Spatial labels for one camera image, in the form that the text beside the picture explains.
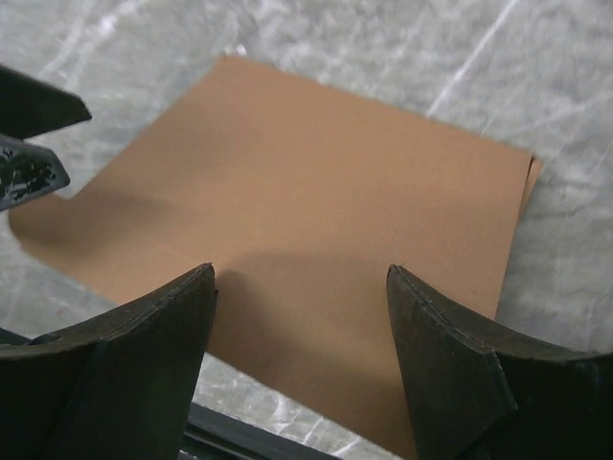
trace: gray marble floor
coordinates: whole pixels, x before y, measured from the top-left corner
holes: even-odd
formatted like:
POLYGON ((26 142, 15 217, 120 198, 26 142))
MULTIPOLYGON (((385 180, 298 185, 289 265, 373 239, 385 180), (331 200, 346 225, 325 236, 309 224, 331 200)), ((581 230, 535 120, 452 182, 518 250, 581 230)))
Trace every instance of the gray marble floor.
MULTIPOLYGON (((78 92, 45 136, 76 192, 210 68, 242 53, 533 151, 498 320, 613 350, 613 4, 606 0, 4 0, 0 61, 78 92)), ((111 307, 26 257, 0 218, 0 325, 37 335, 111 307)), ((195 398, 339 457, 393 458, 207 357, 195 398)))

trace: brown paper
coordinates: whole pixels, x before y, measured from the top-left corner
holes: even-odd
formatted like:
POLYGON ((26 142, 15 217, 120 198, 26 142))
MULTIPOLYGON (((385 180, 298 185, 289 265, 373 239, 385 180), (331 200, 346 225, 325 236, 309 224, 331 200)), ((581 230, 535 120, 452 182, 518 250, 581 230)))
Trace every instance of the brown paper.
POLYGON ((225 57, 24 248, 117 303, 215 265, 210 352, 415 458, 385 296, 402 264, 493 317, 531 156, 225 57))

